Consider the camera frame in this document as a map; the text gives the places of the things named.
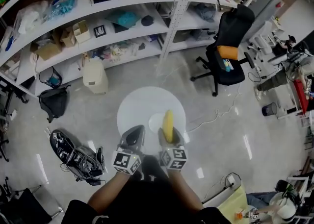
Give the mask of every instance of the black backpack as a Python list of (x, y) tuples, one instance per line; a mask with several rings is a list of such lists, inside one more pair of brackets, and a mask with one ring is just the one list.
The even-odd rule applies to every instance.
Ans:
[(67, 87), (45, 90), (39, 95), (40, 108), (48, 113), (48, 122), (64, 114), (67, 104)]

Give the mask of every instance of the plastic bag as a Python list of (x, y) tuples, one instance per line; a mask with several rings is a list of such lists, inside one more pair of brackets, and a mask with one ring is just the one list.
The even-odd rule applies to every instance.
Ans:
[(41, 1), (19, 10), (14, 22), (13, 37), (16, 39), (19, 34), (27, 34), (41, 25), (45, 21), (47, 8), (48, 2)]
[(205, 21), (214, 22), (214, 16), (216, 13), (216, 9), (214, 6), (207, 7), (203, 3), (199, 3), (195, 6), (196, 13)]
[(56, 19), (69, 13), (75, 6), (75, 0), (59, 0), (47, 10), (47, 20)]

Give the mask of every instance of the person's arm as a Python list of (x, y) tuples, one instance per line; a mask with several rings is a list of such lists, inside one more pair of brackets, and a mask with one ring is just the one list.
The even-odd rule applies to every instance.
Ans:
[(188, 209), (198, 212), (204, 208), (200, 198), (183, 179), (180, 171), (168, 170), (168, 175), (174, 192)]
[(257, 213), (258, 214), (260, 214), (260, 213), (267, 213), (267, 212), (275, 212), (275, 213), (277, 213), (280, 208), (281, 207), (277, 206), (277, 205), (269, 205), (269, 206), (263, 207), (261, 209), (258, 209)]
[(87, 204), (98, 214), (102, 214), (120, 193), (129, 177), (129, 174), (116, 173), (106, 185), (93, 194)]

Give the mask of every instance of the jeans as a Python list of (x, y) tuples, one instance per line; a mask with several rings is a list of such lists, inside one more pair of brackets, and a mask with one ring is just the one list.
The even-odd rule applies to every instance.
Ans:
[(286, 71), (283, 68), (277, 72), (273, 77), (266, 80), (264, 83), (259, 84), (257, 89), (261, 92), (268, 91), (272, 88), (287, 84)]
[(247, 204), (257, 209), (267, 207), (269, 206), (269, 202), (275, 196), (275, 194), (276, 192), (247, 194)]

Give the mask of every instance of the orange cushion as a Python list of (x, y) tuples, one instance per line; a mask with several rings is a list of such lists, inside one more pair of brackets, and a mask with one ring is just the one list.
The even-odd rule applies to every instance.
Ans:
[(221, 58), (228, 58), (237, 60), (237, 47), (232, 46), (218, 46), (217, 50)]

